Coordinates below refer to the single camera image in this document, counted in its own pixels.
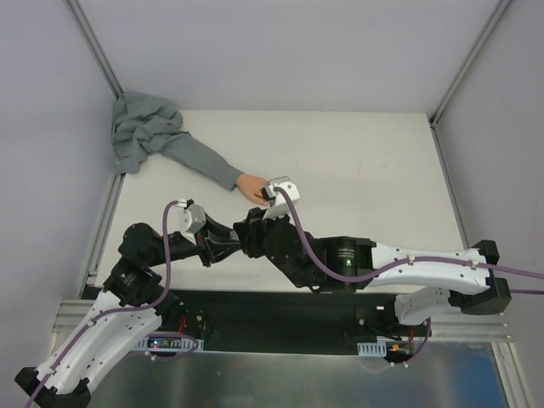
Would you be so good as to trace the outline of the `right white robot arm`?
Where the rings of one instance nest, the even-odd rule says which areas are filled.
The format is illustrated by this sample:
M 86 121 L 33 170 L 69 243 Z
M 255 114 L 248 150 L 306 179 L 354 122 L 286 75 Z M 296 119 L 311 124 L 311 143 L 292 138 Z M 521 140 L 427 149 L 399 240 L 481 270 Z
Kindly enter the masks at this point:
M 493 271 L 498 252 L 492 241 L 460 252 L 419 252 L 368 238 L 315 238 L 288 215 L 268 218 L 257 208 L 233 228 L 245 255 L 267 258 L 297 288 L 351 294 L 414 286 L 382 314 L 392 335 L 449 312 L 499 315 L 512 300 L 507 280 Z

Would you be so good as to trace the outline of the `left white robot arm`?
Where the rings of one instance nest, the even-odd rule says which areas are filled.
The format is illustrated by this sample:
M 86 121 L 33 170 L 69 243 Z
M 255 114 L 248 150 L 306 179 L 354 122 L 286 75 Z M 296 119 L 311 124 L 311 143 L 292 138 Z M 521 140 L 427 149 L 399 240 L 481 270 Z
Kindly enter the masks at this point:
M 158 233 L 145 223 L 127 228 L 121 256 L 82 321 L 41 365 L 17 374 L 28 406 L 88 406 L 105 375 L 139 341 L 158 329 L 183 327 L 182 302 L 170 290 L 172 276 L 160 276 L 153 267 L 191 257 L 208 267 L 241 250 L 242 233 L 196 205 L 183 210 L 182 223 L 173 233 Z

